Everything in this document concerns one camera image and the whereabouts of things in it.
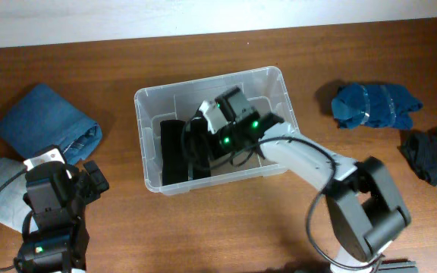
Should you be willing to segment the clear plastic storage container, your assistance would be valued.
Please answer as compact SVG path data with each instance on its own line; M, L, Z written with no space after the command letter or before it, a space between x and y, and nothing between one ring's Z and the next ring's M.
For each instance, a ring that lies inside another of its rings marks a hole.
M210 177L163 184L161 138L164 133L160 123L167 120L186 121L204 100L212 100L235 86L241 88L261 115L272 111L298 128L283 74L274 66L139 89L134 95L134 104L144 183L149 191L171 196L197 188L286 172L286 167L255 155L239 168L226 164L211 171Z

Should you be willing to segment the light blue jeans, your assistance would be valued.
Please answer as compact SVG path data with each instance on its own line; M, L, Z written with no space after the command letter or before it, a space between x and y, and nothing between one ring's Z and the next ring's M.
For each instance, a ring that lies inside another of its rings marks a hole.
M25 168L22 162L0 158L0 187ZM30 212L30 207L23 200L26 192L23 174L0 192L0 223L19 233L22 231L25 217Z

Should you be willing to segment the dark blue jeans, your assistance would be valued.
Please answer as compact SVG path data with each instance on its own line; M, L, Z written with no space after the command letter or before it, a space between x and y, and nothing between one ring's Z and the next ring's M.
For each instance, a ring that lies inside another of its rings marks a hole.
M102 129L49 86L39 84L0 120L0 137L24 158L57 146L74 165L99 145Z

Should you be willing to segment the black cloth bundle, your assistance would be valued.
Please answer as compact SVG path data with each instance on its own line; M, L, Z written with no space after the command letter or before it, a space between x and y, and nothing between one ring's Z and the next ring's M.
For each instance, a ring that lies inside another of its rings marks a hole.
M211 176L211 171L201 171L183 157L181 133L184 125L185 122L180 120L160 122L163 186Z

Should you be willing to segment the teal taped cloth bundle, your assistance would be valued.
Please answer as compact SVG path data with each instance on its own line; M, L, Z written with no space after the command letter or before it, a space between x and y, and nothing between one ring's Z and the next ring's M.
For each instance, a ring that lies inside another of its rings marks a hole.
M333 117L343 129L366 126L409 130L413 127L410 113L422 108L423 103L398 84L352 83L341 87L332 100Z

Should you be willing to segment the dark grey taped cloth bundle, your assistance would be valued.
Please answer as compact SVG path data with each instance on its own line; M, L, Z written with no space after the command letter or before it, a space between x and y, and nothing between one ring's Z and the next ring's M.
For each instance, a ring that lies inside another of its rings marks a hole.
M399 150L419 179L437 186L437 128L410 132Z

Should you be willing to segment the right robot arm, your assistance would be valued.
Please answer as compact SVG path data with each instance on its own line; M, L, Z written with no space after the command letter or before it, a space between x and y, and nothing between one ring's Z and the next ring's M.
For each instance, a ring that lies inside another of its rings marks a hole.
M308 241L329 262L332 272L377 272L381 268L384 250L411 223L411 216L380 160L369 157L359 162L320 146L279 115L261 115L237 87L202 102L197 112L223 153L236 156L254 151L316 189L305 229ZM322 199L341 245L335 258L313 238L313 213Z

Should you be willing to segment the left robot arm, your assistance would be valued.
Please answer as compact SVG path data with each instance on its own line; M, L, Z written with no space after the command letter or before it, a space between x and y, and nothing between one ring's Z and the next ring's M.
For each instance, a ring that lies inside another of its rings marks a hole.
M86 205L109 189L94 161L84 169L47 162L25 174L23 200L30 207L22 227L23 243L14 258L18 272L85 272L90 240Z

